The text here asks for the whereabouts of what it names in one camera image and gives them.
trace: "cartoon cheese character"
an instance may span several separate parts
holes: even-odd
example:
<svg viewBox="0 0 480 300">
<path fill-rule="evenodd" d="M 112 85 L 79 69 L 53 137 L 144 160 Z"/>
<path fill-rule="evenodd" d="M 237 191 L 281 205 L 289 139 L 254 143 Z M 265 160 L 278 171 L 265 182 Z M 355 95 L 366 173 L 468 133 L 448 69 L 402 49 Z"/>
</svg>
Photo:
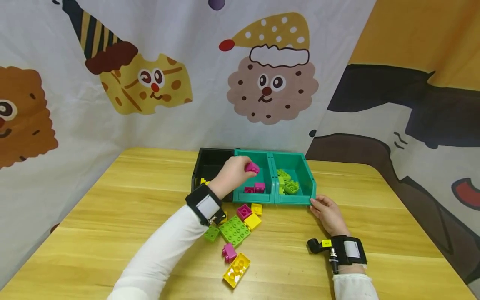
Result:
<svg viewBox="0 0 480 300">
<path fill-rule="evenodd" d="M 38 72 L 0 67 L 0 168 L 57 147 Z"/>
<path fill-rule="evenodd" d="M 301 14 L 288 12 L 253 22 L 219 48 L 229 51 L 234 46 L 251 48 L 228 78 L 227 99 L 236 113 L 270 125 L 293 120 L 310 107 L 318 82 L 310 62 L 309 29 Z"/>
<path fill-rule="evenodd" d="M 168 108 L 192 102 L 192 87 L 182 63 L 164 54 L 148 61 L 132 43 L 122 41 L 75 0 L 63 0 L 86 58 L 85 66 L 100 76 L 115 110 L 150 115 L 157 106 Z"/>
</svg>

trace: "white sleeve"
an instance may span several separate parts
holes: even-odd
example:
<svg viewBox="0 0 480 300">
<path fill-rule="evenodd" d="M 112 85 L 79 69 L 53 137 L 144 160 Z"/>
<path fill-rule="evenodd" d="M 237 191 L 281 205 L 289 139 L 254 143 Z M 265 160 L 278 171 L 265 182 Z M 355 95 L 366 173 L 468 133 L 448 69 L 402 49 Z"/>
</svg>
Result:
<svg viewBox="0 0 480 300">
<path fill-rule="evenodd" d="M 336 300 L 378 300 L 372 279 L 365 274 L 333 275 Z"/>
<path fill-rule="evenodd" d="M 173 267 L 207 229 L 184 205 L 143 244 L 108 300 L 157 300 Z"/>
</svg>

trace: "cartoon eye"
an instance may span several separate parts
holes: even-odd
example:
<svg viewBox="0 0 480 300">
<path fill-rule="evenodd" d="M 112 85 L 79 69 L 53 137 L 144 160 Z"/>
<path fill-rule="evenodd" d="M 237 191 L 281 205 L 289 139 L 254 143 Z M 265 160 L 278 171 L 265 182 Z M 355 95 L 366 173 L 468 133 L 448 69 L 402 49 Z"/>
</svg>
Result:
<svg viewBox="0 0 480 300">
<path fill-rule="evenodd" d="M 138 72 L 138 81 L 146 87 L 150 87 L 152 83 L 152 75 L 149 70 L 141 69 Z"/>
<path fill-rule="evenodd" d="M 11 121 L 17 115 L 17 106 L 9 100 L 0 99 L 0 118 Z"/>
<path fill-rule="evenodd" d="M 287 81 L 282 75 L 277 75 L 273 78 L 270 87 L 272 88 L 272 91 L 274 92 L 279 92 L 285 88 L 287 85 Z"/>
<path fill-rule="evenodd" d="M 153 69 L 152 74 L 155 82 L 158 84 L 158 87 L 162 88 L 165 85 L 165 77 L 162 70 L 160 70 L 159 68 L 155 68 Z"/>
<path fill-rule="evenodd" d="M 263 89 L 267 85 L 268 85 L 268 76 L 266 74 L 260 75 L 260 77 L 258 78 L 258 87 L 260 89 Z"/>
</svg>

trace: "fabric curtain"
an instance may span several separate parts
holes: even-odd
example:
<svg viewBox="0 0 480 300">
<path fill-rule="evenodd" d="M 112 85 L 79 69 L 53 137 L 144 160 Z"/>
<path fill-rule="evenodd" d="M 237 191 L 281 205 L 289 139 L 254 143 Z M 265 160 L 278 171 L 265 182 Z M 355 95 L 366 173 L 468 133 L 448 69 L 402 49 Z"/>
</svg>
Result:
<svg viewBox="0 0 480 300">
<path fill-rule="evenodd" d="M 0 287 L 131 146 L 306 152 L 374 0 L 4 0 Z"/>
<path fill-rule="evenodd" d="M 378 0 L 306 155 L 375 167 L 478 297 L 479 32 L 476 0 Z"/>
</svg>

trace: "plastic bin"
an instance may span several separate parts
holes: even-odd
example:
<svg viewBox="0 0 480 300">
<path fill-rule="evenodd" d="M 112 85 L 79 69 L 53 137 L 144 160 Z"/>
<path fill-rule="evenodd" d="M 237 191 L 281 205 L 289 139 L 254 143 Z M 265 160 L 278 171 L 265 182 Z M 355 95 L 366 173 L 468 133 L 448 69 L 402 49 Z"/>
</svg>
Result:
<svg viewBox="0 0 480 300">
<path fill-rule="evenodd" d="M 200 148 L 192 174 L 192 191 L 200 185 L 200 179 L 210 181 L 218 175 L 225 162 L 234 155 L 233 149 Z M 233 193 L 223 198 L 232 202 Z"/>
<path fill-rule="evenodd" d="M 240 203 L 274 203 L 276 185 L 278 180 L 275 180 L 276 171 L 273 172 L 270 161 L 272 160 L 271 152 L 256 151 L 256 150 L 235 150 L 235 156 L 248 156 L 258 165 L 260 172 L 257 176 L 249 178 L 243 185 L 233 191 L 233 199 Z M 254 186 L 255 182 L 264 182 L 264 193 L 245 193 L 243 188 L 246 186 Z"/>
<path fill-rule="evenodd" d="M 279 184 L 276 185 L 276 204 L 310 205 L 310 198 L 315 198 L 317 184 L 302 153 L 271 152 L 275 179 L 278 181 L 277 169 L 287 172 L 293 181 L 299 183 L 300 189 L 295 195 L 279 194 Z"/>
</svg>

